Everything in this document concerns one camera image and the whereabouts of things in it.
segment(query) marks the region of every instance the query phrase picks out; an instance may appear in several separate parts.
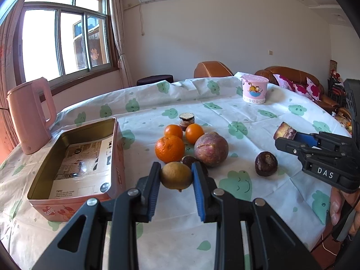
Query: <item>orange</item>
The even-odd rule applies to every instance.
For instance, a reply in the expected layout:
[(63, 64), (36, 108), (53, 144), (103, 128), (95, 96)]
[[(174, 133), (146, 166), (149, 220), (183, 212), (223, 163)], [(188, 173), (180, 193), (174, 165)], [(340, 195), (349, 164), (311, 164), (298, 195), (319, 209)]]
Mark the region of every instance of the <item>orange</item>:
[(185, 137), (191, 144), (195, 144), (202, 135), (204, 135), (204, 130), (198, 124), (190, 124), (186, 128)]
[(182, 139), (182, 129), (179, 125), (168, 125), (164, 130), (164, 135), (174, 135)]
[(155, 143), (155, 154), (165, 163), (180, 161), (184, 153), (185, 144), (177, 136), (164, 136)]

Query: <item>dark stool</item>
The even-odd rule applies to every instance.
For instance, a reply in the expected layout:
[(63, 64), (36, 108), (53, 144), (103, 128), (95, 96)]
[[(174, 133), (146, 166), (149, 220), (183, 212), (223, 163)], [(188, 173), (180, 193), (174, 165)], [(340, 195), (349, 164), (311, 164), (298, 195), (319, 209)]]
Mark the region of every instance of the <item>dark stool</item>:
[(156, 83), (156, 82), (160, 82), (163, 80), (166, 80), (169, 83), (174, 83), (174, 78), (172, 75), (154, 75), (154, 76), (149, 76), (149, 77), (139, 79), (136, 82), (136, 86)]

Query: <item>pink pillow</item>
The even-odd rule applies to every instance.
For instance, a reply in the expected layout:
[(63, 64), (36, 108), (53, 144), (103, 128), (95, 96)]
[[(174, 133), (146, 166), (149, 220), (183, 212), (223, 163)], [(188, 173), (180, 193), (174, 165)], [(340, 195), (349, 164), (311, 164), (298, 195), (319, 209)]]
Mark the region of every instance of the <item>pink pillow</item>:
[(298, 84), (298, 83), (293, 83), (293, 84), (294, 84), (295, 93), (297, 93), (301, 96), (305, 96), (308, 99), (311, 99), (312, 101), (314, 101), (314, 99), (311, 97), (311, 95), (307, 93), (304, 86), (302, 86), (301, 84)]
[(320, 89), (309, 79), (307, 79), (306, 90), (315, 100), (320, 100)]
[(274, 74), (274, 77), (279, 83), (281, 88), (289, 89), (290, 91), (295, 91), (293, 83), (286, 77), (281, 76), (279, 74)]

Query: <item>electric kettle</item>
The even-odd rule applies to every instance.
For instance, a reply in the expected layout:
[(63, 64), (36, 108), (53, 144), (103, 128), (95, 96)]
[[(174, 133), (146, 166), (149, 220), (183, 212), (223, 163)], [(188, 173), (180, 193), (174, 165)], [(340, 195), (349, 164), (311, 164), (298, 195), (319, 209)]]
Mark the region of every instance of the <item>electric kettle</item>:
[[(50, 119), (46, 120), (40, 103), (39, 91), (43, 91), (49, 108)], [(8, 102), (16, 135), (25, 154), (42, 148), (50, 139), (49, 127), (56, 120), (56, 108), (49, 82), (39, 79), (18, 85), (8, 92)]]

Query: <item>table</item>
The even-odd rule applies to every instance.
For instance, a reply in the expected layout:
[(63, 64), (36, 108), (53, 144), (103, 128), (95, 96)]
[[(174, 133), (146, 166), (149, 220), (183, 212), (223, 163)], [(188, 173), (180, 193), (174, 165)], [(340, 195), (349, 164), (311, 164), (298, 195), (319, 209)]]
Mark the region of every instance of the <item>table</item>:
[[(15, 262), (30, 269), (64, 226), (47, 221), (26, 200), (42, 160), (61, 132), (117, 117), (124, 137), (126, 184), (131, 188), (158, 161), (154, 143), (168, 124), (179, 123), (182, 112), (194, 113), (205, 132), (216, 131), (229, 143), (226, 161), (209, 169), (216, 183), (238, 198), (264, 198), (311, 249), (325, 228), (330, 186), (301, 172), (297, 157), (276, 150), (272, 136), (283, 121), (304, 133), (349, 134), (319, 106), (289, 90), (269, 84), (266, 103), (253, 105), (242, 100), (241, 88), (237, 77), (162, 81), (97, 96), (60, 112), (48, 144), (32, 155), (24, 155), (18, 146), (0, 167), (0, 239)], [(268, 178), (254, 169), (262, 151), (272, 152), (279, 163), (277, 173)], [(193, 153), (189, 143), (186, 153)], [(213, 268), (216, 225), (200, 222), (192, 186), (180, 193), (161, 185), (153, 221), (136, 227), (141, 270)], [(106, 250), (104, 257), (106, 269)], [(66, 261), (54, 263), (66, 268)]]

